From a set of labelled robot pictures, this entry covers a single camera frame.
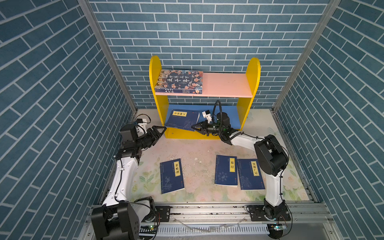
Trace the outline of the colourful cartoon cover book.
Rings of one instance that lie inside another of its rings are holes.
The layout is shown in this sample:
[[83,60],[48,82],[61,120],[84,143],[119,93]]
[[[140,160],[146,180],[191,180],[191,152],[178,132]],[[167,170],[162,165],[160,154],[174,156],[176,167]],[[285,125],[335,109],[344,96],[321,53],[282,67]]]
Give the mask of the colourful cartoon cover book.
[[201,95],[203,75],[202,71],[161,70],[155,92]]

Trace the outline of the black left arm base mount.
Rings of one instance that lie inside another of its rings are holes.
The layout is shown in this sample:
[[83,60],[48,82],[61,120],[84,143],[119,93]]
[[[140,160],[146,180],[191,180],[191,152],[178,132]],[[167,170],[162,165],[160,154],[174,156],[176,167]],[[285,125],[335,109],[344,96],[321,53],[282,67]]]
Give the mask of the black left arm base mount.
[[156,206],[155,211],[143,205],[131,204],[142,223],[169,222],[171,206]]

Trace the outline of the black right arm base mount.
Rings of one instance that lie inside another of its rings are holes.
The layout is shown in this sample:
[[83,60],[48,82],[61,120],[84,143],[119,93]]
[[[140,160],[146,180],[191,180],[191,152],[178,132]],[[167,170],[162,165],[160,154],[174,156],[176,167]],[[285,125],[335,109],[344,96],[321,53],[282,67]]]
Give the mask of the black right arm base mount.
[[262,221],[290,221],[292,216],[286,205],[281,204],[277,207],[263,205],[248,205],[246,211],[250,215],[252,222]]

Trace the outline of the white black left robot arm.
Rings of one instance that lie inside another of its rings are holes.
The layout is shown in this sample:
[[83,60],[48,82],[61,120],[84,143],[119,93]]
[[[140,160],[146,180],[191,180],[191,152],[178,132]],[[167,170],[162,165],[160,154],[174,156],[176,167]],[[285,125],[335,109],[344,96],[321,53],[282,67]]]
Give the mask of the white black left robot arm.
[[153,232],[160,225],[152,197],[131,201],[134,174],[144,150],[154,146],[166,127],[146,127],[146,123],[129,123],[121,127],[121,146],[115,155],[116,172],[102,205],[93,209],[91,222],[98,240],[137,240],[142,222],[152,222]]

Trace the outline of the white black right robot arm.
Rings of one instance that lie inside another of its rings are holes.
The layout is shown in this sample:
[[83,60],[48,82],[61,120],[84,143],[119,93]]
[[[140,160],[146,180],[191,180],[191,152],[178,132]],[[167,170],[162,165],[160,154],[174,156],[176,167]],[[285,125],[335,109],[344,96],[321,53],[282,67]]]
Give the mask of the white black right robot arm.
[[278,219],[286,209],[282,193],[283,172],[289,163],[289,156],[274,135],[253,137],[236,130],[230,125],[226,113],[219,113],[214,123],[207,120],[192,125],[191,128],[202,135],[219,136],[222,142],[254,150],[261,170],[266,175],[266,196],[264,213],[268,220]]

